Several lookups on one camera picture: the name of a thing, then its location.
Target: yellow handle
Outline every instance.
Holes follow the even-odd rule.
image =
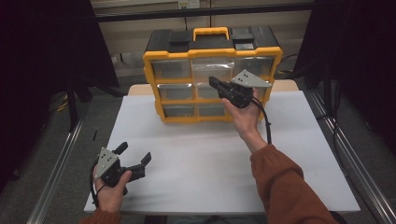
[[[230,39],[227,27],[195,28],[193,41],[197,35],[225,35],[227,39]]]

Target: person's left hand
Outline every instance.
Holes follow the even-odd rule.
[[[131,176],[132,176],[131,171],[125,172],[121,176],[119,184],[117,184],[117,186],[114,188],[105,186],[105,182],[102,179],[95,180],[96,190],[99,190],[101,187],[103,187],[97,193],[99,208],[102,211],[109,213],[116,213],[120,211],[122,204],[123,189],[125,185],[128,183]]]

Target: white wall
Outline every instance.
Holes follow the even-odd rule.
[[[313,0],[212,0],[212,7],[242,7],[270,4],[313,2]],[[210,7],[209,0],[201,0],[201,7]],[[92,0],[96,14],[144,12],[178,9],[173,0]],[[249,25],[270,25],[284,55],[298,53],[302,44],[310,11],[252,13],[239,15],[212,16],[212,26],[246,27]],[[209,27],[210,17],[187,18],[188,29]],[[141,57],[146,49],[153,30],[184,30],[184,18],[158,19],[145,21],[102,22],[100,27],[111,55],[129,53],[132,67],[141,66]]]

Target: hand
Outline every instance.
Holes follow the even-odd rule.
[[[253,89],[253,96],[256,98],[259,96],[257,89]],[[267,146],[267,143],[262,139],[262,135],[257,129],[258,118],[261,113],[257,106],[250,103],[245,108],[237,108],[225,98],[222,98],[221,101],[233,117],[233,125],[239,132],[239,136],[247,144],[251,153]]]
[[[105,182],[102,179],[97,179],[95,181],[96,190],[99,190],[101,187],[103,187],[97,193],[99,200],[99,207],[102,211],[109,213],[116,213],[120,211],[122,204],[123,189],[125,185],[128,183],[131,176],[132,176],[131,171],[125,172],[121,176],[119,184],[114,188],[105,186]]]

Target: rust-colored sweater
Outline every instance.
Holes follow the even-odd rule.
[[[301,167],[273,145],[253,153],[250,161],[268,223],[337,223],[317,194],[305,183]],[[96,209],[91,217],[80,222],[91,223],[120,223],[120,213]]]

